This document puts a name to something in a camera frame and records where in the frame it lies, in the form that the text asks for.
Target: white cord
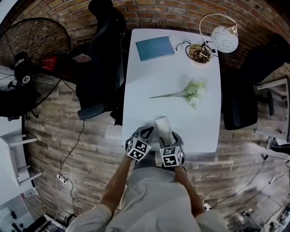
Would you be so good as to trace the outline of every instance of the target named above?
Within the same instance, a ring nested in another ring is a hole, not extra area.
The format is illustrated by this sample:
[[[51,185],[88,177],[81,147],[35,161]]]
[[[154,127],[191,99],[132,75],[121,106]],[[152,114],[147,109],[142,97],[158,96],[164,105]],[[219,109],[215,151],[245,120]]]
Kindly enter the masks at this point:
[[[61,176],[60,178],[62,178],[62,177],[64,177],[64,176],[68,176],[68,177],[70,177],[70,178],[75,178],[75,179],[81,180],[81,181],[83,181],[83,182],[85,182],[85,183],[87,183],[87,184],[91,184],[91,185],[96,186],[96,187],[98,187],[98,188],[100,188],[100,189],[104,189],[104,188],[105,188],[105,187],[100,187],[100,186],[98,186],[98,185],[95,185],[95,184],[92,184],[92,183],[90,183],[90,182],[87,182],[87,181],[85,181],[85,180],[83,180],[83,179],[81,179],[81,178],[74,177],[74,176],[70,176],[70,175],[63,175],[63,176]],[[55,176],[55,178],[56,178],[56,189],[57,189],[57,191],[58,191],[58,206],[57,206],[57,210],[56,210],[56,214],[55,214],[55,218],[54,218],[54,219],[56,220],[57,217],[58,217],[59,210],[60,210],[60,195],[61,195],[62,192],[63,192],[63,187],[64,187],[65,183],[63,183],[62,190],[59,192],[59,190],[58,190],[58,178],[57,178],[57,175]]]
[[[63,175],[62,177],[64,177],[64,176],[68,176],[68,177],[70,177],[70,178],[79,179],[79,180],[81,180],[81,181],[83,181],[83,182],[85,182],[85,183],[87,183],[87,184],[91,184],[91,185],[93,185],[93,186],[96,186],[97,188],[105,189],[105,187],[100,187],[100,186],[98,186],[98,185],[92,184],[92,183],[87,182],[87,181],[85,181],[85,180],[83,180],[83,179],[81,179],[81,178],[78,178],[78,177],[74,177],[74,176],[70,176],[70,175]]]
[[[204,203],[204,200],[205,200],[205,195],[203,195],[202,193],[197,193],[199,195],[202,195],[203,196],[203,203]]]
[[[61,195],[62,192],[63,192],[63,187],[64,187],[64,185],[65,185],[65,183],[63,183],[62,190],[60,191],[60,193],[59,193],[59,195],[58,195],[58,207],[57,207],[57,210],[56,210],[56,214],[55,214],[55,218],[54,218],[54,220],[56,220],[57,217],[58,217],[58,213],[59,213],[59,210],[60,210],[60,195]]]

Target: person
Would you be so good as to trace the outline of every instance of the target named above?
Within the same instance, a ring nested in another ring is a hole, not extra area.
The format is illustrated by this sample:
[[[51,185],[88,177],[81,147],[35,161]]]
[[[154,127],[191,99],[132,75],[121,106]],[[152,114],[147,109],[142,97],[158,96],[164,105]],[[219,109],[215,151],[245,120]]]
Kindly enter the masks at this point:
[[[100,203],[76,217],[66,232],[228,232],[218,211],[205,211],[182,162],[165,170],[150,151],[127,179],[131,162],[125,155]]]

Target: chair backrest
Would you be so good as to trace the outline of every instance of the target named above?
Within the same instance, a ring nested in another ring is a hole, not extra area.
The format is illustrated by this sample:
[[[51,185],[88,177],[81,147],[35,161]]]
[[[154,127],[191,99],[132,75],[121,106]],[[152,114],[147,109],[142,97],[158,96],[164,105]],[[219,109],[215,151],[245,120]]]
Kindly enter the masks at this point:
[[[239,75],[252,84],[258,84],[281,67],[286,62],[286,56],[283,55],[285,50],[281,50],[278,41],[280,40],[273,39],[268,44],[253,48],[242,64]]]
[[[113,7],[111,0],[92,0],[89,10],[97,18],[96,34],[89,47],[90,57],[95,64],[107,59],[114,64],[119,59],[116,51],[121,49],[121,33],[126,30],[124,16]]]

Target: fan motor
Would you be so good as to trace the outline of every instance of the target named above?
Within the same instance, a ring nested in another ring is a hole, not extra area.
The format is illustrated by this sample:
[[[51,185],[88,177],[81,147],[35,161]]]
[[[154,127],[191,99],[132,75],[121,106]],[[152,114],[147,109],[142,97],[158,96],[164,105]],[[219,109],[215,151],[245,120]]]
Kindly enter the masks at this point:
[[[29,83],[34,71],[33,62],[29,59],[26,52],[21,52],[15,56],[15,77],[22,84]]]

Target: brick wall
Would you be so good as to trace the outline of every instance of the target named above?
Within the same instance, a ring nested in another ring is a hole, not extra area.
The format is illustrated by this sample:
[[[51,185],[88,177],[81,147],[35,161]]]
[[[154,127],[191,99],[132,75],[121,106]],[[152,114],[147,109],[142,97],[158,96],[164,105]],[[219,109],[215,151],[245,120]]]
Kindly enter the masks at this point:
[[[89,0],[34,0],[28,7],[18,7],[19,17],[47,17],[61,23],[68,31],[72,46],[88,42],[96,31],[96,18],[89,12]],[[290,41],[290,27],[264,0],[115,0],[113,4],[126,18],[129,28],[160,28],[197,32],[200,19],[210,13],[224,13],[241,28],[238,49],[223,54],[222,67],[239,67],[249,50],[268,41],[277,32]],[[229,25],[222,17],[204,20],[202,30],[211,32],[218,25]],[[290,76],[285,64],[271,76]]]

